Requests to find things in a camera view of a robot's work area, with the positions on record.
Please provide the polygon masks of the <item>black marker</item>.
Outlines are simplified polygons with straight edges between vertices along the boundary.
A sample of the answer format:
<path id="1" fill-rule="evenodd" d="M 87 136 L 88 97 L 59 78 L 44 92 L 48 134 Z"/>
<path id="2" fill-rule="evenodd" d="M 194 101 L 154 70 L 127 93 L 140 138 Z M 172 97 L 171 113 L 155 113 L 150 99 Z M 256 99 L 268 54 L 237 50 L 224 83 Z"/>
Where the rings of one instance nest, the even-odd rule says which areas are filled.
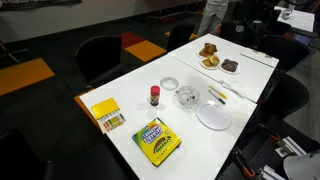
<path id="1" fill-rule="evenodd" d="M 213 96 L 215 97 L 221 104 L 225 105 L 225 101 L 223 99 L 220 98 L 220 96 L 215 93 L 213 90 L 208 90 L 208 92 Z"/>

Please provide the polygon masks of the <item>Crayola marker box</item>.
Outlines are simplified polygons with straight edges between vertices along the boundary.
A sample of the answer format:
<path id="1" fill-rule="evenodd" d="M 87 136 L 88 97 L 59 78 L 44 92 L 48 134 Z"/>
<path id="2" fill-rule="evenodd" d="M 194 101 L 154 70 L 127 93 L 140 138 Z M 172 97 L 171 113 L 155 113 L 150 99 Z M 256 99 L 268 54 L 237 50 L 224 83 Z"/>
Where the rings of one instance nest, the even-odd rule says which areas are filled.
<path id="1" fill-rule="evenodd" d="M 132 136 L 133 141 L 155 166 L 160 166 L 182 143 L 181 138 L 159 117 Z"/>

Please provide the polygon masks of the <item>clear white plate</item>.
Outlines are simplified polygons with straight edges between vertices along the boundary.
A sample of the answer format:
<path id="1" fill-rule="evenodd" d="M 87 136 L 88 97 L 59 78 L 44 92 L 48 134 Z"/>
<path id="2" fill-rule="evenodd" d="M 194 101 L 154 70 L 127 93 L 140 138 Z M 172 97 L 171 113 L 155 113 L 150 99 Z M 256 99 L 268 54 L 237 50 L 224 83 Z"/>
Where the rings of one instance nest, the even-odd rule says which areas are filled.
<path id="1" fill-rule="evenodd" d="M 225 130 L 231 125 L 231 120 L 227 117 L 224 110 L 217 105 L 200 105 L 196 108 L 196 115 L 204 126 L 212 130 Z"/>

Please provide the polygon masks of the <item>plate of yellow buns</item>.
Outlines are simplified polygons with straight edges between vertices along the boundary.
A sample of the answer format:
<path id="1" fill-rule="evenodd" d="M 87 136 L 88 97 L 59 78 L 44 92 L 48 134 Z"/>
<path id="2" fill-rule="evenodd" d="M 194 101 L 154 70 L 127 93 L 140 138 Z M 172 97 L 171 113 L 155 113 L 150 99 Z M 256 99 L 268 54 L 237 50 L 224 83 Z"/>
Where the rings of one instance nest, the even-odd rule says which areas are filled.
<path id="1" fill-rule="evenodd" d="M 207 69 L 216 69 L 220 63 L 220 59 L 216 55 L 207 57 L 201 61 L 201 65 Z"/>

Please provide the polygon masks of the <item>yellow marker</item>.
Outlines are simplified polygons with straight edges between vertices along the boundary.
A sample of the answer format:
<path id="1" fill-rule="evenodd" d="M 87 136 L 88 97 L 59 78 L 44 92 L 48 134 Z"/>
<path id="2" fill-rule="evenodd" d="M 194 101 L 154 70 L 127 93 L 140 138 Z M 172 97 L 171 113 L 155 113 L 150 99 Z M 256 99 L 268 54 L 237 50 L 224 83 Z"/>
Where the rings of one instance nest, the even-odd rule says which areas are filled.
<path id="1" fill-rule="evenodd" d="M 212 85 L 209 85 L 209 88 L 211 91 L 213 91 L 215 94 L 221 96 L 223 99 L 227 99 L 227 96 L 225 94 L 223 94 L 219 89 L 215 88 Z"/>

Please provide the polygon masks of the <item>plate of pastries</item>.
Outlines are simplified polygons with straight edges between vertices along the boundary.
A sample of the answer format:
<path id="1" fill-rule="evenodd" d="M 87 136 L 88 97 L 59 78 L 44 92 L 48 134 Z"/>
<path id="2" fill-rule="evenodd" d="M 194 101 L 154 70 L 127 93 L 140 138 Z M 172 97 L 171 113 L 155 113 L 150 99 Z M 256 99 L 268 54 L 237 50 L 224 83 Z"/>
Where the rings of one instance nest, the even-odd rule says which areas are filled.
<path id="1" fill-rule="evenodd" d="M 217 52 L 217 47 L 213 43 L 205 43 L 204 47 L 200 50 L 198 53 L 199 56 L 201 57 L 210 57 L 214 55 Z"/>

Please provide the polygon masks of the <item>plate of chocolate pastry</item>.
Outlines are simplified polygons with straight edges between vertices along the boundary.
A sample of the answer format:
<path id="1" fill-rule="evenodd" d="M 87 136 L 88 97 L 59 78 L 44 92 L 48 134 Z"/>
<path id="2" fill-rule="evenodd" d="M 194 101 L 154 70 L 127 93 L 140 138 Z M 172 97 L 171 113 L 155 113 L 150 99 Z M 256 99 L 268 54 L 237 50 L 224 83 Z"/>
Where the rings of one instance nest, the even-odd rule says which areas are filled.
<path id="1" fill-rule="evenodd" d="M 239 74 L 240 73 L 240 67 L 239 64 L 236 61 L 225 59 L 221 65 L 220 69 L 226 73 L 229 74 Z"/>

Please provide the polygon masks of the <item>standing person in white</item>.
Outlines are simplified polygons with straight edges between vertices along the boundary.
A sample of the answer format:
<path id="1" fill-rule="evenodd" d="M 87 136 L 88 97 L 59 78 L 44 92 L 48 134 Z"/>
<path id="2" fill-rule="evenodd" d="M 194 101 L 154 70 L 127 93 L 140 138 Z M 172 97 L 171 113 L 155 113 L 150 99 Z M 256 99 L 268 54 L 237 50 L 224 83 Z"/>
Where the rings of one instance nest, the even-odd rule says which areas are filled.
<path id="1" fill-rule="evenodd" d="M 208 33 L 213 35 L 217 33 L 218 27 L 227 12 L 228 3 L 229 0 L 207 0 L 197 38 Z"/>

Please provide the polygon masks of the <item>red capped small bottle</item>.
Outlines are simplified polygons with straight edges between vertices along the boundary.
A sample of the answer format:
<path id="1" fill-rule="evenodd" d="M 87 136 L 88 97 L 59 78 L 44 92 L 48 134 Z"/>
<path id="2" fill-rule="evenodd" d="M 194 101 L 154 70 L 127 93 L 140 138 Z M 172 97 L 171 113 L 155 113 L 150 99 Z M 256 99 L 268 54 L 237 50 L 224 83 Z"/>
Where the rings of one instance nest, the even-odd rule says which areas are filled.
<path id="1" fill-rule="evenodd" d="M 157 106 L 159 104 L 159 97 L 160 97 L 160 87 L 159 86 L 152 86 L 150 89 L 150 104 L 152 106 Z"/>

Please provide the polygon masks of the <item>small clear glass lid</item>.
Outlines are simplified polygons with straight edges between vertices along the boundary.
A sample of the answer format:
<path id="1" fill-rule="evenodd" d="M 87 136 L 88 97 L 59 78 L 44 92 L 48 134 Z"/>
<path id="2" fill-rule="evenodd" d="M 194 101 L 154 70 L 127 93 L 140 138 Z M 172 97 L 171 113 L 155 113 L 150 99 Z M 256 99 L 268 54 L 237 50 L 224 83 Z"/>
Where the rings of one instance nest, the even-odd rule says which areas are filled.
<path id="1" fill-rule="evenodd" d="M 179 82 L 173 77 L 164 77 L 160 80 L 160 86 L 166 90 L 175 90 L 179 86 Z"/>

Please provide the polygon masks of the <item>clear glass bowl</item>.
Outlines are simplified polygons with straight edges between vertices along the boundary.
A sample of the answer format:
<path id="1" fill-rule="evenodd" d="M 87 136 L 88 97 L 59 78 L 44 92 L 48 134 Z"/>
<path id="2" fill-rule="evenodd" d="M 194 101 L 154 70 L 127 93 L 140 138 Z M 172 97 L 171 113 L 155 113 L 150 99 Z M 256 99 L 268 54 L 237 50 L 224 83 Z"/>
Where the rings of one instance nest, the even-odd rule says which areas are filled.
<path id="1" fill-rule="evenodd" d="M 178 106 L 183 110 L 194 109 L 198 105 L 200 93 L 192 86 L 181 86 L 174 93 Z"/>

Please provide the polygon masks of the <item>open yellow crayon box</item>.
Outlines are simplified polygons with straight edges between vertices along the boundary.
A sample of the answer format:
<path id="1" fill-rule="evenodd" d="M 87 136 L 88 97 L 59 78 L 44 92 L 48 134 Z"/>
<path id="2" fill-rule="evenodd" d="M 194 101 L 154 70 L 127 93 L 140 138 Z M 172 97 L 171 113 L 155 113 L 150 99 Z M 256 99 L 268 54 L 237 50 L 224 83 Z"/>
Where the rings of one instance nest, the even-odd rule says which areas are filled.
<path id="1" fill-rule="evenodd" d="M 120 108 L 113 98 L 99 102 L 91 107 L 94 118 L 101 131 L 106 134 L 125 122 Z"/>

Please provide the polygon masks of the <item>black office chair far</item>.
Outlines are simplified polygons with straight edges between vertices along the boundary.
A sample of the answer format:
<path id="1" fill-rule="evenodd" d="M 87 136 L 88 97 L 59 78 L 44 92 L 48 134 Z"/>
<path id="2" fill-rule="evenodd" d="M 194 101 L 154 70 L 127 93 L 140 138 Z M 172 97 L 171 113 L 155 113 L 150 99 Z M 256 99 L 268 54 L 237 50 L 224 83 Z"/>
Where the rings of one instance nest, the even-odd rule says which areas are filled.
<path id="1" fill-rule="evenodd" d="M 171 52 L 189 42 L 195 28 L 194 24 L 183 23 L 176 25 L 170 32 L 167 51 Z"/>

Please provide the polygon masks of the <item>black office chair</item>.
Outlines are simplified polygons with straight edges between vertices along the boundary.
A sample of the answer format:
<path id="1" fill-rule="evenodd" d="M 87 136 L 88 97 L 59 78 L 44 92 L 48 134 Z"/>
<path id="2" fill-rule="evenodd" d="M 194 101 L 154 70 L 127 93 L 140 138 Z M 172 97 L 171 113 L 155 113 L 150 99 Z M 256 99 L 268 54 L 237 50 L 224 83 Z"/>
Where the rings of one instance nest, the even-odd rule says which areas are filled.
<path id="1" fill-rule="evenodd" d="M 95 36 L 80 45 L 74 60 L 91 87 L 97 88 L 124 74 L 121 63 L 122 38 Z"/>
<path id="2" fill-rule="evenodd" d="M 194 24 L 183 23 L 176 25 L 170 32 L 167 51 L 171 52 L 189 42 L 195 28 Z"/>

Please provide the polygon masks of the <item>black office chair left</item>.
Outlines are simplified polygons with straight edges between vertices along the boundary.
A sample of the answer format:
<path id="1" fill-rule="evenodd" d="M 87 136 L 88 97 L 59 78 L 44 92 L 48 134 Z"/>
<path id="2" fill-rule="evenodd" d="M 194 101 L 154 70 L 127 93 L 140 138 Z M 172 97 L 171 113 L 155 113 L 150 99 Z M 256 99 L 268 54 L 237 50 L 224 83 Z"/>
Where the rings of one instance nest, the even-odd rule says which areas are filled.
<path id="1" fill-rule="evenodd" d="M 74 60 L 91 87 L 97 88 L 124 74 L 121 63 L 122 38 L 95 36 L 80 45 Z"/>

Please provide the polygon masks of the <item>white paper napkin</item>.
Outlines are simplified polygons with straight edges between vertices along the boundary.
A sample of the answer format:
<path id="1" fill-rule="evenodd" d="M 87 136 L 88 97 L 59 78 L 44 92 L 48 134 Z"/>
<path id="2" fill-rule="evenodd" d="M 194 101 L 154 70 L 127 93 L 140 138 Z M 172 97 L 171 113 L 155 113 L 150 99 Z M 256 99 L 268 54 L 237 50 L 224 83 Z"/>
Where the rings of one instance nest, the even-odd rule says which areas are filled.
<path id="1" fill-rule="evenodd" d="M 246 98 L 254 92 L 252 88 L 242 85 L 236 80 L 221 80 L 221 84 L 227 89 L 237 93 L 242 98 Z"/>

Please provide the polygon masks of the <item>black chair far right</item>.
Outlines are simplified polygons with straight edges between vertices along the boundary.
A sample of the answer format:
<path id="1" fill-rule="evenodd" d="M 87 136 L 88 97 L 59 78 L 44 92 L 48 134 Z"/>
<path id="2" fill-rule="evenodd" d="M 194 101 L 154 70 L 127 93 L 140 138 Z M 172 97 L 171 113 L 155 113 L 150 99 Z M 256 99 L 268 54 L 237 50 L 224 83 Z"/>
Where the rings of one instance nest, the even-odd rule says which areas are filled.
<path id="1" fill-rule="evenodd" d="M 277 68 L 284 72 L 288 72 L 311 53 L 305 44 L 280 35 L 266 35 L 257 50 L 277 58 Z"/>

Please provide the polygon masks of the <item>black chair front left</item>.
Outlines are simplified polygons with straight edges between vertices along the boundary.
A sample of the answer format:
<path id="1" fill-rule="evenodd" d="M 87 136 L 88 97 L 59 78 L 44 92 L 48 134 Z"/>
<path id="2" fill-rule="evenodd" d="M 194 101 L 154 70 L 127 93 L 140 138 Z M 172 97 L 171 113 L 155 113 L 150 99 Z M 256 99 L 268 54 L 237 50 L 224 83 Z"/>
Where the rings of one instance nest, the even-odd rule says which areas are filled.
<path id="1" fill-rule="evenodd" d="M 42 161 L 19 129 L 0 135 L 0 180 L 129 180 L 106 143 Z"/>

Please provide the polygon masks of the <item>orange handled clamp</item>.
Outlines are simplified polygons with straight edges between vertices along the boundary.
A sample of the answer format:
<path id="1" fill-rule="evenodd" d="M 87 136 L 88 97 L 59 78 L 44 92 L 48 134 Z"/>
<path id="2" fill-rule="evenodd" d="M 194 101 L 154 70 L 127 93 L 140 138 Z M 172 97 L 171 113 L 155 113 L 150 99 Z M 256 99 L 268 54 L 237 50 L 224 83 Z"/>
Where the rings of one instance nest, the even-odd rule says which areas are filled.
<path id="1" fill-rule="evenodd" d="M 246 159 L 243 157 L 241 151 L 239 149 L 236 149 L 233 152 L 233 156 L 237 164 L 239 165 L 239 168 L 243 172 L 243 174 L 249 178 L 253 179 L 256 176 L 255 171 L 248 165 Z"/>

